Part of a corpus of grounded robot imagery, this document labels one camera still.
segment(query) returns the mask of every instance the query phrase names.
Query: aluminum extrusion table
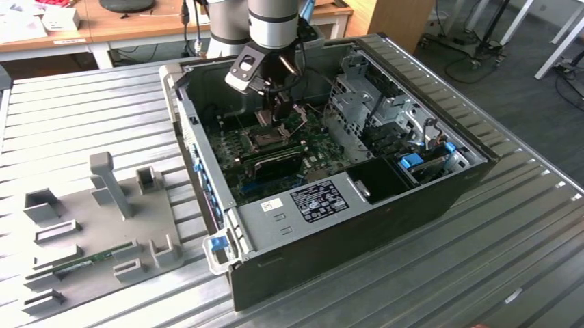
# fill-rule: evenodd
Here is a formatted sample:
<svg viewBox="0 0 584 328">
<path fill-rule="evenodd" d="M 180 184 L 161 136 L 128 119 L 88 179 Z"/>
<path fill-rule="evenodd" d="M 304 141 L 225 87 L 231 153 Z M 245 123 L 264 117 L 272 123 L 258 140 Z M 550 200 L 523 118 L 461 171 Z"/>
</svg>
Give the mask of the aluminum extrusion table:
<svg viewBox="0 0 584 328">
<path fill-rule="evenodd" d="M 26 189 L 26 183 L 53 185 L 57 193 L 86 187 L 66 182 L 68 162 L 53 159 L 69 159 L 108 144 L 115 160 L 124 163 L 119 175 L 145 163 L 164 172 L 187 253 L 181 268 L 49 317 L 38 326 L 471 327 L 482 323 L 494 328 L 584 323 L 581 188 L 479 109 L 462 103 L 463 96 L 390 41 L 378 36 L 364 40 L 502 160 L 442 218 L 241 312 L 232 311 L 225 278 L 207 269 L 200 249 L 204 225 L 165 117 L 156 65 L 20 80 L 5 91 L 2 195 L 9 193 L 8 185 Z M 45 165 L 29 164 L 33 159 Z M 16 169 L 20 165 L 45 173 L 33 171 L 32 178 Z M 56 175 L 57 169 L 64 174 Z M 9 214 L 10 197 L 0 200 L 0 209 L 0 317 L 2 326 L 10 327 L 28 320 L 14 300 L 21 292 L 16 275 L 25 240 L 20 217 Z"/>
</svg>

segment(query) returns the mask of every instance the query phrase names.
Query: motherboard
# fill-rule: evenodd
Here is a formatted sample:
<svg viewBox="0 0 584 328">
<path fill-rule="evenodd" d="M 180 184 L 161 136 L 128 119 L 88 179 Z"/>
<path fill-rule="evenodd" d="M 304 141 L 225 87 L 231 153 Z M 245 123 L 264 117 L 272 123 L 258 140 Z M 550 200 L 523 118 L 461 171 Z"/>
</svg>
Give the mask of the motherboard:
<svg viewBox="0 0 584 328">
<path fill-rule="evenodd" d="M 239 205 L 334 175 L 350 165 L 323 125 L 324 107 L 295 107 L 271 121 L 259 111 L 217 116 L 207 131 L 211 148 Z"/>
</svg>

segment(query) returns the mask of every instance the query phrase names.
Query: white table leg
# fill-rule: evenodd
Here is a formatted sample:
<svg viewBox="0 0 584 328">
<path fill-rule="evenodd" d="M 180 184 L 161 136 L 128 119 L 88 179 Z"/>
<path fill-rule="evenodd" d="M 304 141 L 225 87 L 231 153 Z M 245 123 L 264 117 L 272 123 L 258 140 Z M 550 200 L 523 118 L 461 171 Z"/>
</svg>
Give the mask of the white table leg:
<svg viewBox="0 0 584 328">
<path fill-rule="evenodd" d="M 539 71 L 535 74 L 535 79 L 541 79 L 545 73 L 548 73 L 550 67 L 557 63 L 557 60 L 564 53 L 564 50 L 569 47 L 573 39 L 578 36 L 582 28 L 584 28 L 584 17 L 580 19 L 580 22 L 577 23 L 576 27 L 572 29 L 572 32 L 569 32 L 568 37 L 565 38 L 561 45 L 557 47 L 556 51 L 553 52 L 553 55 L 549 57 L 543 66 L 541 66 Z"/>
<path fill-rule="evenodd" d="M 580 5 L 580 7 L 577 8 L 577 10 L 573 12 L 570 18 L 568 19 L 568 22 L 565 22 L 560 32 L 557 32 L 556 37 L 553 38 L 553 40 L 550 41 L 550 43 L 557 44 L 557 42 L 560 41 L 560 39 L 564 36 L 565 31 L 568 31 L 569 27 L 572 26 L 573 22 L 577 20 L 577 18 L 580 17 L 581 13 L 584 10 L 584 3 Z"/>
<path fill-rule="evenodd" d="M 113 63 L 109 58 L 109 44 L 108 43 L 92 43 L 88 45 L 89 51 L 93 54 L 94 61 L 100 70 L 112 68 Z"/>
<path fill-rule="evenodd" d="M 473 16 L 470 17 L 470 21 L 467 22 L 467 25 L 465 26 L 465 31 L 474 30 L 475 24 L 478 22 L 478 19 L 481 18 L 482 12 L 485 11 L 487 4 L 489 4 L 489 0 L 481 0 L 481 3 L 475 7 Z"/>
<path fill-rule="evenodd" d="M 533 0 L 526 0 L 525 5 L 522 5 L 522 8 L 519 10 L 519 13 L 517 14 L 517 17 L 514 18 L 514 20 L 509 26 L 509 29 L 507 29 L 505 35 L 502 36 L 501 45 L 506 45 L 506 43 L 509 42 L 509 39 L 513 37 L 514 32 L 519 28 L 522 20 L 525 19 L 525 16 L 527 15 L 530 5 L 533 5 Z"/>
<path fill-rule="evenodd" d="M 338 39 L 344 37 L 346 22 L 348 20 L 348 15 L 338 15 L 335 19 L 335 24 L 332 25 L 332 30 L 330 31 L 330 38 Z"/>
<path fill-rule="evenodd" d="M 465 0 L 455 0 L 453 14 L 450 17 L 447 17 L 446 25 L 445 25 L 445 34 L 447 35 L 450 33 L 450 30 L 454 25 L 454 21 L 458 18 L 459 11 L 462 10 L 462 5 L 465 4 Z"/>
</svg>

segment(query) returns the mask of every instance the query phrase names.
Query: barcode sticker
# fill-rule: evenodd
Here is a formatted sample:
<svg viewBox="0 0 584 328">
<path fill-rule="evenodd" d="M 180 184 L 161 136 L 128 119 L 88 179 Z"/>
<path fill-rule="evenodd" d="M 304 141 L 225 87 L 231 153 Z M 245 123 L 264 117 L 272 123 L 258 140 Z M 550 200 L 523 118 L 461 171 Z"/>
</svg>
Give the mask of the barcode sticker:
<svg viewBox="0 0 584 328">
<path fill-rule="evenodd" d="M 69 40 L 57 40 L 53 41 L 53 44 L 70 44 L 70 43 L 84 43 L 85 39 L 69 39 Z"/>
</svg>

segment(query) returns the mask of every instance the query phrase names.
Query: gray floor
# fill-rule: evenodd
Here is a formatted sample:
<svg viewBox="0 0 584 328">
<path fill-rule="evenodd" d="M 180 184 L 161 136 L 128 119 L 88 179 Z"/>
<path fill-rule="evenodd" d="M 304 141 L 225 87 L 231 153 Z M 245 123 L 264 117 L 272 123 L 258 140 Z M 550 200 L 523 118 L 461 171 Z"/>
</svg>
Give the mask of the gray floor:
<svg viewBox="0 0 584 328">
<path fill-rule="evenodd" d="M 454 0 L 439 0 L 438 9 L 451 12 Z M 459 16 L 458 30 L 466 18 L 473 1 L 467 1 Z M 483 29 L 495 10 L 495 1 L 478 22 L 477 30 Z M 506 10 L 494 40 L 501 36 L 514 19 L 515 11 Z M 558 27 L 529 16 L 507 45 L 507 58 L 498 70 L 481 82 L 465 85 L 454 82 L 445 75 L 445 65 L 462 58 L 462 54 L 445 47 L 430 44 L 418 49 L 417 58 L 426 66 L 450 82 L 470 100 L 510 129 L 510 131 L 542 154 L 550 162 L 584 185 L 584 112 L 574 109 L 557 95 L 554 89 L 556 73 L 549 72 L 538 81 L 533 78 L 539 66 L 553 53 L 554 45 L 549 43 Z M 565 53 L 573 57 L 582 46 L 574 44 Z M 471 80 L 475 75 L 491 70 L 493 62 L 470 70 L 469 64 L 453 67 L 450 74 L 458 79 Z M 574 91 L 560 81 L 560 90 L 573 102 L 584 108 L 584 102 Z"/>
</svg>

